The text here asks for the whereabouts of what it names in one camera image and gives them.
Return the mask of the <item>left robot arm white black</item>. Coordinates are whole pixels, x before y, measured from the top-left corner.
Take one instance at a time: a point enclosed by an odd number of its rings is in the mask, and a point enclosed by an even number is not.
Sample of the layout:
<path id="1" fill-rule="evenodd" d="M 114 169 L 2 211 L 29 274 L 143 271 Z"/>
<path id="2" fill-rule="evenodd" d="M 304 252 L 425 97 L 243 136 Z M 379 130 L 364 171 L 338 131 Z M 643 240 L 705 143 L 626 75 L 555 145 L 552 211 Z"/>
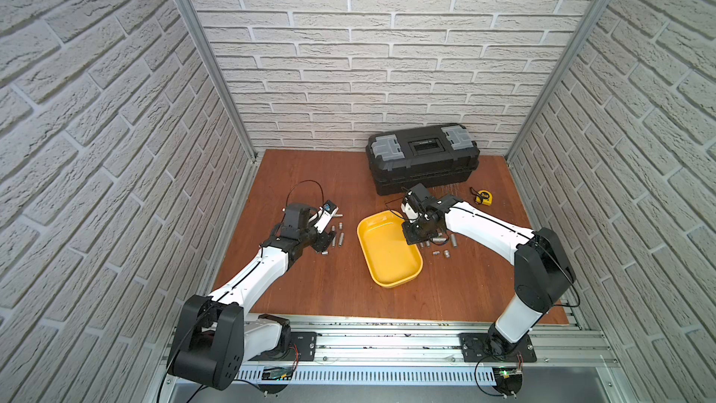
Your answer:
<path id="1" fill-rule="evenodd" d="M 247 360 L 263 354 L 278 358 L 287 354 L 297 360 L 288 319 L 259 315 L 250 320 L 248 315 L 305 248 L 326 251 L 336 236 L 330 223 L 338 210 L 333 201 L 319 208 L 290 203 L 283 219 L 240 272 L 210 294 L 190 297 L 179 315 L 167 373 L 224 390 Z"/>

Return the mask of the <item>yellow plastic tray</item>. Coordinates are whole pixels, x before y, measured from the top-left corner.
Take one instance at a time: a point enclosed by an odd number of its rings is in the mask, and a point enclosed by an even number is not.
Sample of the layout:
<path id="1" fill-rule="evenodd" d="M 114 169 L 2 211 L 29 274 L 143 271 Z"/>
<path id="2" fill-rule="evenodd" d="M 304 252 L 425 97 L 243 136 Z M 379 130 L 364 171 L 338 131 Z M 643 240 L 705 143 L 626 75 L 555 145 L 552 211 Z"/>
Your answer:
<path id="1" fill-rule="evenodd" d="M 406 242 L 403 223 L 402 218 L 387 210 L 364 218 L 357 226 L 365 263 L 380 287 L 404 285 L 423 270 L 421 252 Z"/>

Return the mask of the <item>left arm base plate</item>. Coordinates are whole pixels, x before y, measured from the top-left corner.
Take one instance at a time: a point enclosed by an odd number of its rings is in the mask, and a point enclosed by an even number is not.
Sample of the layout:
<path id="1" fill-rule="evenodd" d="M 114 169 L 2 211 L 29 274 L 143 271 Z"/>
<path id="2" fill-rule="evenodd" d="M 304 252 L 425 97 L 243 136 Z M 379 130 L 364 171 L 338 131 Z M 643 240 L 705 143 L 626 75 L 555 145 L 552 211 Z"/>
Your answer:
<path id="1" fill-rule="evenodd" d="M 281 346 L 276 347 L 272 351 L 255 356 L 252 358 L 252 361 L 295 361 L 296 358 L 298 358 L 299 363 L 313 362 L 316 353 L 317 337 L 318 334 L 312 331 L 292 332 L 285 349 Z"/>

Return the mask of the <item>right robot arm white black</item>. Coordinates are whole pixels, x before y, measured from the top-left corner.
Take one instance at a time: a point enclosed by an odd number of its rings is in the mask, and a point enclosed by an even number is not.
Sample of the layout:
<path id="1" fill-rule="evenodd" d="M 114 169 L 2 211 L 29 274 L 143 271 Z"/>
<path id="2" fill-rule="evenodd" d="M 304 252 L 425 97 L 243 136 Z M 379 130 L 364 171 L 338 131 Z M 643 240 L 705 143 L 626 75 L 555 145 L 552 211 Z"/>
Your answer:
<path id="1" fill-rule="evenodd" d="M 436 198 L 422 184 L 406 192 L 401 209 L 409 244 L 427 242 L 440 231 L 455 232 L 486 246 L 513 266 L 515 294 L 488 330 L 488 356 L 512 354 L 575 282 L 574 269 L 551 229 L 518 227 L 453 195 Z"/>

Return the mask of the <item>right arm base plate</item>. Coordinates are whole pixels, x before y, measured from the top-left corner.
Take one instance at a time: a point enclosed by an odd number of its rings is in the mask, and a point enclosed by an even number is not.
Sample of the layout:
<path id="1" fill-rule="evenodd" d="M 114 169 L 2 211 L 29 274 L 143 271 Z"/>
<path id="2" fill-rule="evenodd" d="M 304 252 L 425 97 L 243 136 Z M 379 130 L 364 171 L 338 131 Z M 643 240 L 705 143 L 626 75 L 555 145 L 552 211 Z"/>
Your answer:
<path id="1" fill-rule="evenodd" d="M 458 335 L 462 357 L 466 363 L 495 361 L 507 363 L 536 363 L 537 356 L 529 334 L 517 343 L 503 340 L 497 333 L 466 332 Z"/>

